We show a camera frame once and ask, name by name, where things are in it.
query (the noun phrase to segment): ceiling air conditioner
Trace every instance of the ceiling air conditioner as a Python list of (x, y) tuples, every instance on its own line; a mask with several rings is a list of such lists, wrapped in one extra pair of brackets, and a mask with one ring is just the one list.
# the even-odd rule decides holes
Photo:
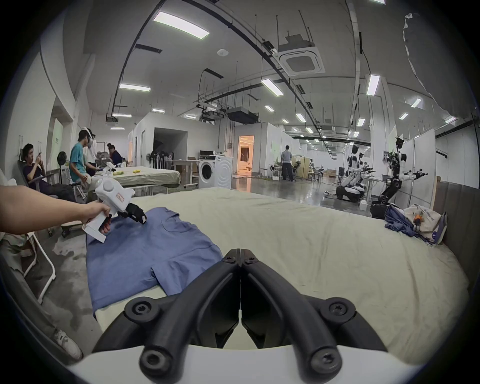
[(314, 43), (303, 40), (301, 35), (285, 37), (287, 44), (278, 46), (273, 57), (278, 61), (288, 76), (325, 73), (320, 52)]

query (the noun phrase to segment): humanoid robot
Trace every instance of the humanoid robot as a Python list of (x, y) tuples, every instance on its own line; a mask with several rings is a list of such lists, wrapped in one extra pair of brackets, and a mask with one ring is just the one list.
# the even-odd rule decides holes
[(392, 177), (388, 178), (386, 181), (387, 188), (382, 192), (379, 198), (381, 204), (387, 204), (388, 201), (395, 195), (395, 193), (402, 187), (402, 182), (407, 180), (417, 180), (428, 173), (423, 173), (422, 169), (418, 172), (408, 171), (406, 173), (401, 173), (400, 168), (405, 164), (407, 160), (407, 155), (400, 153), (403, 143), (405, 141), (396, 138), (396, 152), (390, 152), (388, 154), (388, 162), (390, 163), (389, 167), (392, 170)]

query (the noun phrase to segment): white sneaker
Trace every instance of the white sneaker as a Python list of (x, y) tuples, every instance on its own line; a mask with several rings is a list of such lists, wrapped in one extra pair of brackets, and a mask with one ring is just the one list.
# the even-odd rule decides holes
[(80, 360), (83, 357), (82, 350), (78, 347), (77, 343), (70, 339), (61, 329), (55, 331), (53, 338), (73, 359)]

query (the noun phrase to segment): cable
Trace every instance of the cable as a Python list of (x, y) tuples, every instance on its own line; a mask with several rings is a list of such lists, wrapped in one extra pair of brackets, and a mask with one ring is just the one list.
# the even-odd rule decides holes
[(370, 64), (368, 63), (367, 55), (365, 55), (365, 50), (362, 49), (362, 52), (363, 52), (363, 55), (365, 56), (365, 60), (367, 61), (369, 75), (371, 75), (372, 71), (370, 71)]

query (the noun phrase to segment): washing machine door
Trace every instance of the washing machine door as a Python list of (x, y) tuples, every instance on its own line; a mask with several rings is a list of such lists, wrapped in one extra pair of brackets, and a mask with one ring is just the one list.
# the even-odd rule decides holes
[(200, 178), (202, 179), (202, 182), (204, 183), (211, 182), (211, 179), (213, 177), (212, 164), (208, 162), (203, 163), (200, 167), (199, 175), (200, 175)]

